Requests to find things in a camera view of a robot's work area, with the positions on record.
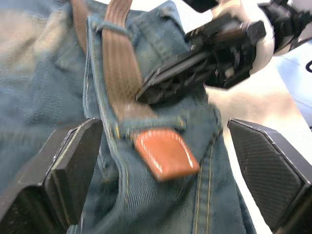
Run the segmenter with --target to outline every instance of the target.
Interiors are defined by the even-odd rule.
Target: belt strap
[[[111,0],[104,21],[125,28],[132,0]],[[72,0],[78,40],[86,51],[88,10],[81,0]],[[104,78],[109,102],[119,120],[156,117],[147,104],[136,102],[142,80],[132,43],[126,34],[111,28],[102,30]],[[182,137],[172,129],[132,133],[135,148],[158,180],[194,174],[199,164]]]

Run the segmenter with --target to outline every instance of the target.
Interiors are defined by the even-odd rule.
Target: yellow stitching
[[[202,169],[203,169],[203,166],[200,167],[200,176],[199,176],[199,185],[198,185],[198,194],[197,194],[197,212],[196,212],[195,234],[197,234],[197,221],[198,221],[198,209],[199,209],[199,190],[200,190]]]
[[[209,165],[209,191],[208,191],[208,204],[207,204],[207,228],[206,228],[206,234],[208,234],[208,226],[209,226],[209,215],[210,215],[210,193],[211,193],[211,157],[213,155],[213,148],[214,148],[214,143],[211,145],[211,152],[210,152],[210,165]]]
[[[115,126],[115,131],[116,131],[116,134],[117,134],[117,139],[120,139],[120,133],[119,133],[118,125]]]

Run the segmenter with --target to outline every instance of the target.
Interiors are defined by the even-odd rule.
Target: white stitching
[[[147,155],[151,158],[151,160],[153,161],[153,163],[156,165],[156,167],[160,170],[160,172],[162,172],[162,167],[160,166],[160,164],[157,162],[157,160],[152,156],[151,152],[146,148],[146,145],[144,144],[144,140],[147,137],[152,137],[152,136],[159,136],[159,135],[165,135],[165,133],[168,133],[168,135],[171,135],[172,139],[176,139],[177,141],[180,142],[181,146],[183,147],[185,153],[186,153],[186,157],[188,158],[189,164],[191,167],[193,167],[193,162],[191,160],[190,157],[190,152],[188,151],[188,149],[186,148],[186,145],[184,144],[182,138],[174,132],[171,131],[155,131],[155,130],[151,130],[148,131],[147,133],[145,133],[142,137],[141,137],[141,145],[143,146],[143,149],[145,150],[145,152],[147,153]]]

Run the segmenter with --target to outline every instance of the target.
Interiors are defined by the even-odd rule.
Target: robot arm
[[[172,56],[144,79],[137,100],[158,103],[179,98],[205,83],[229,89],[280,55],[308,41],[299,36],[312,22],[285,0],[184,0],[199,12],[211,9],[213,20],[186,34],[186,55]]]

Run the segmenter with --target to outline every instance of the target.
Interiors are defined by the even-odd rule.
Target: jeans
[[[254,234],[231,171],[220,114],[208,103],[204,87],[179,101],[152,105],[158,119],[119,122],[108,102],[102,66],[106,5],[88,1],[92,14],[86,22],[84,55],[70,2],[24,2],[0,3],[6,8],[0,25],[5,20],[16,24],[16,33],[4,27],[8,32],[0,36],[0,43],[12,43],[0,45],[11,48],[0,54],[0,188],[58,126],[95,117],[104,127],[100,151],[80,223],[69,233]],[[190,50],[171,1],[151,12],[131,11],[126,27],[143,78],[169,56]],[[167,182],[154,179],[130,132],[155,127],[180,133],[200,163],[199,174]]]

